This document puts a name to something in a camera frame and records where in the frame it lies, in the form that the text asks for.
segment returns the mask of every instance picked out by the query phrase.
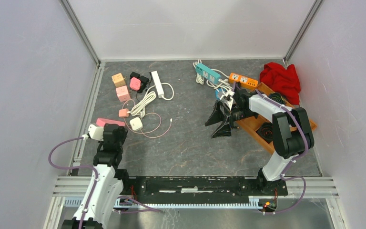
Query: metal corner post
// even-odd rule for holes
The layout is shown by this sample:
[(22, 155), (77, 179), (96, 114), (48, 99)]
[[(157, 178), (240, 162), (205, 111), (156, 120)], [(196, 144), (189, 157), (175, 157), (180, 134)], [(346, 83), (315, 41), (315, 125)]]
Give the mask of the metal corner post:
[(291, 58), (291, 56), (294, 54), (295, 49), (297, 48), (298, 44), (302, 40), (302, 37), (304, 36), (306, 30), (308, 29), (309, 25), (311, 24), (312, 20), (314, 19), (316, 12), (319, 10), (319, 8), (322, 5), (322, 2), (324, 0), (315, 0), (313, 3), (311, 9), (309, 10), (308, 14), (306, 15), (304, 22), (302, 23), (301, 27), (298, 30), (297, 35), (295, 36), (293, 42), (290, 45), (290, 48), (288, 49), (287, 53), (285, 54), (283, 60), (285, 64), (287, 64), (288, 60)]
[(83, 27), (81, 23), (79, 22), (78, 18), (76, 17), (75, 12), (72, 9), (71, 4), (68, 0), (59, 0), (62, 7), (64, 8), (65, 12), (67, 13), (72, 25), (74, 26), (77, 34), (81, 38), (83, 45), (85, 45), (86, 49), (89, 52), (89, 55), (92, 57), (93, 61), (99, 66), (101, 63), (101, 60), (97, 56), (91, 42), (88, 39), (88, 36), (86, 35), (85, 31), (83, 30)]

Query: orange power strip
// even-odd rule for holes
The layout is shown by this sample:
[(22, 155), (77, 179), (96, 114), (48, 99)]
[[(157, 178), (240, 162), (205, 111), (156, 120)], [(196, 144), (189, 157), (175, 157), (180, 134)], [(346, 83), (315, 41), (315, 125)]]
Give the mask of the orange power strip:
[(251, 90), (256, 89), (257, 85), (259, 84), (259, 81), (257, 80), (236, 73), (231, 73), (231, 75), (229, 75), (228, 81), (229, 83), (240, 83), (241, 87)]

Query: pink block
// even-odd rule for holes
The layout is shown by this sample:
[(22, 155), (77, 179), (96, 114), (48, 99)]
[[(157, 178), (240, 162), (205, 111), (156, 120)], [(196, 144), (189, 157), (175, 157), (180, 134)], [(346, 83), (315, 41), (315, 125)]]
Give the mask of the pink block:
[(134, 91), (138, 91), (141, 87), (141, 80), (133, 77), (130, 80), (130, 88)]
[(104, 126), (104, 124), (117, 124), (119, 126), (125, 126), (124, 122), (120, 122), (120, 121), (116, 121), (116, 120), (111, 120), (111, 119), (106, 119), (106, 118), (98, 118), (96, 121), (96, 125), (98, 126)]
[(128, 114), (127, 112), (128, 112), (127, 108), (121, 109), (119, 111), (119, 117), (120, 118), (128, 118), (128, 116), (130, 116), (130, 114)]
[(116, 88), (116, 93), (117, 93), (117, 97), (119, 97), (120, 102), (124, 102), (124, 101), (131, 99), (130, 94), (128, 93), (127, 86), (122, 86), (122, 87)]

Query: white wall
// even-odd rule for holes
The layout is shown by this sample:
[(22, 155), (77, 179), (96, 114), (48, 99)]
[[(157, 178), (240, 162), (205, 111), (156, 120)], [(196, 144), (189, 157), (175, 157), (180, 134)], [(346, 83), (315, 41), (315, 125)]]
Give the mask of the white wall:
[(366, 1), (325, 1), (290, 62), (323, 171), (350, 228), (366, 228)]
[(0, 1), (0, 228), (42, 228), (94, 69), (59, 1)]
[(102, 59), (281, 58), (313, 0), (70, 0)]

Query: red towel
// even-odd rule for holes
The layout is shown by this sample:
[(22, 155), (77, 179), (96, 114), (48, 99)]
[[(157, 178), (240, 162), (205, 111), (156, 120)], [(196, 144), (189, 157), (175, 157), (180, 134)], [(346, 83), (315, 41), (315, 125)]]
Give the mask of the red towel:
[(301, 85), (293, 64), (287, 69), (274, 62), (265, 64), (264, 70), (260, 73), (260, 82), (285, 96), (289, 103), (299, 105), (298, 93), (301, 91)]

